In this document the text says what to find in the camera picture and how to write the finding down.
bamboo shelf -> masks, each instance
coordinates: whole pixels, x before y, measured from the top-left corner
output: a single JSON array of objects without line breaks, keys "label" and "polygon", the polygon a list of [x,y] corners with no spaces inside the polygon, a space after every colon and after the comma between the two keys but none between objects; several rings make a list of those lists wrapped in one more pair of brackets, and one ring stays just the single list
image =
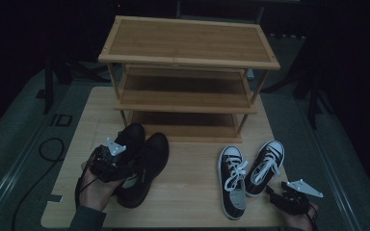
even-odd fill
[{"label": "bamboo shelf", "polygon": [[[279,69],[259,25],[130,16],[116,17],[99,60],[124,125],[170,141],[242,142],[269,70]],[[123,66],[120,83],[112,63]],[[265,70],[254,93],[248,68]]]}]

table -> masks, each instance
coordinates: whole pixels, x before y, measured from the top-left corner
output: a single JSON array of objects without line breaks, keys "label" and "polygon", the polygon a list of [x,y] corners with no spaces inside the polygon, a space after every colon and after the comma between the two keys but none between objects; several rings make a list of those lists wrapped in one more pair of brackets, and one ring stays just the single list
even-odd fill
[{"label": "table", "polygon": [[[61,195],[61,202],[48,202],[41,218],[47,228],[68,227],[74,212],[74,188],[81,174],[80,164],[87,161],[93,150],[106,144],[124,128],[115,105],[113,87],[92,89],[82,113],[65,161],[52,194]],[[268,140],[272,130],[266,117],[260,96],[256,100],[257,115],[247,119],[242,131],[243,143],[237,143],[249,161]],[[170,158],[162,173],[154,180],[144,203],[135,209],[126,209],[112,198],[105,212],[108,214],[104,227],[251,227],[279,226],[283,219],[279,210],[269,203],[263,193],[247,198],[247,209],[235,221],[225,217],[216,165],[226,145],[217,142],[170,141]],[[287,181],[282,167],[281,176],[274,178],[270,186],[280,192],[280,181]]]},{"label": "table", "polygon": [[[242,142],[269,71],[279,69],[259,25],[131,16],[116,17],[98,59],[109,66],[124,125],[142,123],[172,141]],[[113,63],[123,66],[120,83]],[[254,93],[249,68],[264,70]]]}]

black shoe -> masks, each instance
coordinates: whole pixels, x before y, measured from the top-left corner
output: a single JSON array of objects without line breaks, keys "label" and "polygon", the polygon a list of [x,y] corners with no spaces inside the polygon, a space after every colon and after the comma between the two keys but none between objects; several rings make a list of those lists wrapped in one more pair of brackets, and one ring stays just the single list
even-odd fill
[{"label": "black shoe", "polygon": [[169,157],[167,137],[153,134],[143,149],[134,157],[134,174],[116,188],[118,203],[126,208],[136,208],[143,203],[151,183],[164,169]]},{"label": "black shoe", "polygon": [[277,174],[284,161],[284,147],[279,141],[268,141],[259,150],[256,160],[245,179],[246,196],[258,196]]},{"label": "black shoe", "polygon": [[218,173],[222,205],[229,219],[239,219],[246,209],[244,168],[247,164],[235,146],[227,146],[219,157]]},{"label": "black shoe", "polygon": [[107,146],[99,145],[92,153],[86,168],[77,181],[74,191],[76,208],[80,205],[79,196],[82,190],[82,179],[88,168],[90,168],[93,175],[105,183],[124,179],[132,175],[133,170],[129,163],[133,160],[134,155],[141,150],[144,142],[144,127],[139,123],[132,123],[119,132],[115,140],[115,143],[125,146],[124,151],[113,156]]}]

hand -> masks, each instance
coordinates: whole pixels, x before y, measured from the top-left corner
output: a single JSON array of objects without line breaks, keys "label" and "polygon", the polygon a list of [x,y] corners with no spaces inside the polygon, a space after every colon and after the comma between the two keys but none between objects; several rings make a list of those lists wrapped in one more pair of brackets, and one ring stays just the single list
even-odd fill
[{"label": "hand", "polygon": [[[83,163],[81,168],[84,169],[86,164],[87,162]],[[83,189],[85,186],[89,185],[80,192],[80,205],[97,211],[103,211],[107,207],[107,203],[113,191],[121,182],[122,180],[103,183],[96,179],[96,176],[94,176],[90,172],[90,168],[88,168],[83,177],[81,187]]]},{"label": "hand", "polygon": [[[310,204],[314,208],[310,208],[310,210],[308,211],[308,215],[311,218],[314,218],[314,216],[316,215],[316,211],[318,211],[318,206],[316,204],[312,203],[311,201],[310,201]],[[311,220],[309,220],[306,215],[293,216],[293,215],[289,215],[285,212],[282,212],[282,213],[283,213],[283,216],[286,220],[287,226],[303,229],[304,231],[313,231]]]}]

white shoelace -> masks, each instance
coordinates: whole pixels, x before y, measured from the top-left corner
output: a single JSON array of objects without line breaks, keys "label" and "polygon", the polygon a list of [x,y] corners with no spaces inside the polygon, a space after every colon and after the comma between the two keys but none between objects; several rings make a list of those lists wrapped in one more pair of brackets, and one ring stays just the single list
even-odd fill
[{"label": "white shoelace", "polygon": [[227,165],[228,169],[231,169],[230,172],[230,177],[227,178],[225,181],[225,190],[228,192],[232,192],[235,190],[237,183],[239,180],[245,179],[246,176],[246,171],[245,171],[245,166],[248,164],[248,161],[244,161],[240,163],[239,158],[227,158],[226,162],[230,162],[229,165]]},{"label": "white shoelace", "polygon": [[267,172],[271,169],[277,176],[280,176],[280,171],[278,170],[278,163],[276,163],[276,158],[279,158],[279,154],[276,151],[272,151],[270,149],[271,147],[267,147],[265,158],[263,160],[263,163],[261,163],[257,169],[260,169],[260,171],[255,174],[254,177],[254,184],[260,184],[265,176],[267,175]]}]

